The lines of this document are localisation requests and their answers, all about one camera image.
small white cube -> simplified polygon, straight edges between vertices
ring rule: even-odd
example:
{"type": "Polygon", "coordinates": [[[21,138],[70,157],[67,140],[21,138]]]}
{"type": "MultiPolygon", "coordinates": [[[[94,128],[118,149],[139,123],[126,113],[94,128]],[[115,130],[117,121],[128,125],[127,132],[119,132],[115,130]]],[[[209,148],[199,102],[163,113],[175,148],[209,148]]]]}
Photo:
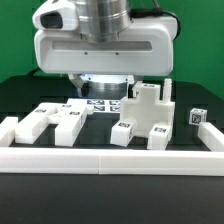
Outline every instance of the small white cube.
{"type": "Polygon", "coordinates": [[[207,110],[193,108],[190,112],[189,124],[197,125],[206,122],[207,110]]]}
{"type": "Polygon", "coordinates": [[[117,122],[111,132],[110,143],[127,147],[129,142],[134,137],[135,121],[119,121],[117,122]]]}
{"type": "Polygon", "coordinates": [[[149,133],[147,149],[165,150],[169,141],[169,131],[170,126],[155,124],[149,133]]]}

green background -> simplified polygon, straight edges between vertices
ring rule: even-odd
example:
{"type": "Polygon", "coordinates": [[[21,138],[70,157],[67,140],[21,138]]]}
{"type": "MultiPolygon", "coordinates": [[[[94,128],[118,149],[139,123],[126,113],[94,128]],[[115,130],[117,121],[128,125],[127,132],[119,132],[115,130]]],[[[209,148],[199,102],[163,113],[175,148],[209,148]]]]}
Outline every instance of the green background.
{"type": "MultiPolygon", "coordinates": [[[[0,1],[0,82],[37,66],[33,50],[32,14],[43,0],[0,1]]],[[[201,84],[224,99],[224,1],[159,0],[182,22],[174,42],[177,81],[201,84]]],[[[133,7],[152,8],[151,0],[132,0],[133,7]]]]}

white box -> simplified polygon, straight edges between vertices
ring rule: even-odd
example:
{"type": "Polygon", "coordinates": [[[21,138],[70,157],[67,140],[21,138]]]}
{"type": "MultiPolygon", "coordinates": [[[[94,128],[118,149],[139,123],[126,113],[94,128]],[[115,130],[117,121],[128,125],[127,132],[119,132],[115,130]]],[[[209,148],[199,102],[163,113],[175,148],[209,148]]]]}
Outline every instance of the white box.
{"type": "Polygon", "coordinates": [[[207,117],[207,110],[193,108],[190,111],[189,124],[199,125],[200,122],[205,122],[207,117]]]}

black cable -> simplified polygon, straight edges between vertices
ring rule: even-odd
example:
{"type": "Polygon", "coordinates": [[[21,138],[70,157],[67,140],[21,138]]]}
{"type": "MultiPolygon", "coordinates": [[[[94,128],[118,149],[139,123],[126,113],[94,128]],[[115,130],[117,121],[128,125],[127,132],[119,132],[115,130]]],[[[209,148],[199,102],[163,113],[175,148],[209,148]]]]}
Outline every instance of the black cable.
{"type": "Polygon", "coordinates": [[[177,39],[181,33],[181,22],[179,20],[179,18],[176,16],[176,14],[174,14],[173,12],[170,12],[170,11],[163,11],[163,15],[169,15],[169,16],[172,16],[173,18],[176,19],[177,21],[177,33],[176,33],[176,36],[174,38],[177,39]]]}
{"type": "Polygon", "coordinates": [[[37,68],[31,70],[31,71],[28,72],[26,75],[29,76],[29,77],[33,77],[34,74],[35,74],[36,72],[38,72],[38,71],[40,71],[40,68],[39,68],[39,67],[37,67],[37,68]]]}
{"type": "Polygon", "coordinates": [[[161,8],[154,8],[154,9],[140,8],[140,9],[132,9],[131,10],[131,18],[145,18],[145,17],[149,17],[149,16],[159,17],[159,16],[163,16],[163,15],[172,16],[177,21],[177,33],[176,33],[176,36],[174,38],[174,40],[175,40],[180,35],[181,22],[174,13],[169,12],[169,11],[164,11],[161,8]]]}

qr code sticker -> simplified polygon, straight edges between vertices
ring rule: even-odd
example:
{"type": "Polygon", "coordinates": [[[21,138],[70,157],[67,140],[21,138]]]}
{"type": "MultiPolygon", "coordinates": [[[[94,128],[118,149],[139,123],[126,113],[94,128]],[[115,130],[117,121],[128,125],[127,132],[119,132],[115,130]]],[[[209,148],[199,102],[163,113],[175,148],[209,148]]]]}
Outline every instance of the qr code sticker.
{"type": "Polygon", "coordinates": [[[70,112],[70,115],[80,115],[80,112],[70,112]]]}
{"type": "Polygon", "coordinates": [[[104,106],[94,106],[94,111],[105,111],[104,106]]]}
{"type": "Polygon", "coordinates": [[[117,113],[119,113],[120,110],[121,110],[120,107],[110,107],[110,111],[111,111],[111,112],[117,112],[117,113]]]}
{"type": "Polygon", "coordinates": [[[36,112],[36,113],[45,113],[46,110],[38,109],[38,110],[36,110],[35,112],[36,112]]]}
{"type": "Polygon", "coordinates": [[[120,123],[118,126],[120,126],[122,128],[129,128],[131,125],[127,124],[127,123],[120,123]]]}
{"type": "Polygon", "coordinates": [[[158,128],[158,127],[156,127],[155,131],[161,132],[161,133],[166,133],[166,129],[165,128],[158,128]]]}
{"type": "Polygon", "coordinates": [[[65,108],[70,108],[72,105],[68,105],[68,104],[64,104],[62,105],[62,107],[65,107],[65,108]]]}
{"type": "Polygon", "coordinates": [[[110,105],[112,105],[112,106],[121,105],[121,101],[119,101],[119,100],[110,100],[110,105]]]}
{"type": "Polygon", "coordinates": [[[155,87],[155,85],[153,85],[153,84],[143,84],[143,86],[144,87],[151,87],[151,88],[155,87]]]}
{"type": "Polygon", "coordinates": [[[129,139],[132,138],[132,129],[130,130],[130,133],[129,133],[129,139]]]}
{"type": "Polygon", "coordinates": [[[199,124],[201,122],[201,115],[193,114],[191,122],[193,124],[199,124]]]}
{"type": "Polygon", "coordinates": [[[105,105],[104,100],[87,100],[87,104],[90,105],[105,105]]]}
{"type": "Polygon", "coordinates": [[[204,110],[194,109],[194,112],[195,112],[195,113],[203,113],[204,110]]]}

